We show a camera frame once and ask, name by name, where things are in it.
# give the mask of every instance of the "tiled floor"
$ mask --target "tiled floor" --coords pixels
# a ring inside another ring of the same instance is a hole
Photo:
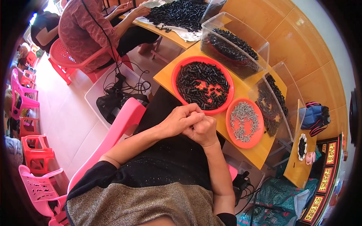
[[[180,47],[171,41],[162,40],[159,53],[166,59],[174,59],[179,51]],[[137,48],[128,56],[141,70],[150,71],[142,78],[151,83],[152,93],[155,94],[159,84],[152,78],[166,63],[157,58],[151,60],[151,54],[140,56]],[[142,73],[137,66],[133,65],[133,68],[138,75]],[[76,70],[70,76],[72,83],[67,86],[46,55],[40,59],[36,69],[41,132],[47,135],[49,146],[55,151],[57,163],[53,167],[63,168],[67,178],[71,179],[107,134],[106,127],[84,99],[93,84],[84,73]],[[239,161],[246,161],[229,143],[225,144],[223,151]]]

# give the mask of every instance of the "clear plastic box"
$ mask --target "clear plastic box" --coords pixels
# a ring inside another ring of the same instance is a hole
[[[206,0],[206,2],[208,2],[209,5],[201,17],[200,23],[204,23],[208,19],[219,14],[227,0]]]
[[[285,98],[285,107],[278,101],[278,93],[274,93],[268,80],[274,78],[275,85]],[[248,92],[249,98],[259,106],[264,127],[270,137],[294,142],[299,133],[306,113],[306,106],[299,89],[284,62],[279,62],[269,70]]]
[[[89,104],[90,108],[93,110],[93,112],[97,115],[99,120],[104,124],[106,128],[110,128],[111,124],[107,122],[107,120],[103,117],[101,112],[99,111],[96,101],[98,97],[104,96],[104,87],[108,86],[109,84],[113,84],[114,82],[118,81],[118,78],[115,77],[116,73],[114,72],[115,64],[113,64],[89,89],[89,91],[85,94],[84,98]],[[136,74],[134,71],[132,71],[129,67],[127,67],[125,64],[122,64],[119,67],[119,70],[122,75],[126,77],[126,82],[134,87],[138,82],[143,83],[144,79],[140,78],[138,74]],[[143,92],[144,95],[148,97],[148,95],[151,93],[151,86],[148,83],[144,83],[144,88],[147,89],[145,92]],[[132,90],[126,91],[127,93],[136,94],[137,91]],[[115,108],[113,113],[116,115],[118,114],[119,109]]]
[[[266,71],[269,63],[269,42],[258,32],[246,25],[232,15],[221,12],[202,24],[201,51],[210,57],[218,60],[229,70],[234,72],[241,79],[246,79],[260,71]],[[257,53],[255,60],[244,50],[214,32],[214,29],[228,30],[238,36]],[[230,50],[234,55],[241,56],[241,59],[232,59],[225,56],[221,51]]]

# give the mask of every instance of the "yellow table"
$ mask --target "yellow table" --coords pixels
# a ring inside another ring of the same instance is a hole
[[[124,19],[125,16],[122,15],[119,17],[120,19]],[[176,45],[180,46],[181,48],[183,48],[184,50],[189,49],[190,47],[192,47],[196,42],[186,42],[185,40],[183,40],[182,38],[180,38],[180,36],[178,36],[175,32],[170,31],[169,33],[166,33],[165,30],[159,30],[158,28],[156,28],[153,25],[149,25],[149,24],[145,24],[142,22],[139,22],[137,20],[133,21],[133,24],[143,27],[149,31],[152,31],[155,34],[158,34],[161,37],[165,37],[170,39],[171,41],[173,41]]]
[[[171,84],[171,74],[178,62],[180,62],[182,59],[187,58],[189,56],[207,56],[204,53],[200,51],[200,42],[186,50],[184,53],[179,55],[176,59],[174,59],[171,63],[169,63],[166,67],[164,67],[159,73],[157,73],[153,79],[158,82],[161,86],[163,86],[166,90],[168,90],[170,93],[175,95],[172,84]],[[237,77],[233,72],[228,70],[235,86],[235,96],[234,99],[239,97],[248,97],[248,91],[250,88],[262,77],[263,72],[249,77],[248,79],[242,81],[239,77]],[[284,83],[280,83],[280,78],[275,74],[273,74],[273,77],[276,80],[276,85],[281,90],[282,94],[286,94],[286,86]],[[230,139],[229,134],[226,130],[226,110],[213,116],[217,119],[217,131],[230,143],[233,144],[233,142]],[[263,133],[263,136],[260,140],[260,142],[250,149],[242,149],[237,146],[235,146],[251,163],[253,163],[258,169],[261,169],[268,154],[272,147],[272,144],[274,142],[275,137],[269,137],[268,133]]]
[[[296,128],[300,128],[299,120],[297,120]],[[298,143],[299,137],[302,133],[306,135],[307,138],[307,153],[314,152],[317,144],[317,136],[311,137],[309,135],[310,130],[301,129],[299,132],[296,131],[295,137],[296,141],[293,143],[292,151],[290,152],[290,157],[288,160],[287,167],[285,168],[284,176],[290,180],[298,188],[304,188],[308,181],[309,174],[311,173],[312,164],[307,165],[306,160],[302,161],[298,158]]]

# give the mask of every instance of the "wall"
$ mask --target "wall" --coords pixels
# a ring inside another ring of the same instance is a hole
[[[319,140],[336,137],[342,131],[348,134],[349,99],[346,102],[336,61],[298,6],[290,0],[228,0],[223,11],[266,38],[270,43],[270,66],[285,62],[304,102],[317,101],[329,107],[331,123],[318,134]]]

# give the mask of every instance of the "red plastic stool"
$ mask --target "red plastic stool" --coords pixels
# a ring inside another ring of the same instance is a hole
[[[26,60],[29,62],[30,66],[33,68],[35,66],[35,63],[37,62],[38,58],[34,52],[30,51],[28,56],[26,57]]]
[[[45,135],[31,135],[21,138],[21,144],[24,150],[25,162],[33,174],[47,174],[49,159],[54,159],[54,151],[46,146],[44,142]],[[35,148],[29,147],[28,141],[35,140]]]
[[[25,137],[25,136],[30,136],[30,135],[40,135],[37,123],[39,123],[39,119],[20,117],[19,137]]]
[[[23,75],[25,75],[27,78],[30,78],[35,83],[35,79],[37,78],[36,74],[31,71],[24,70]]]

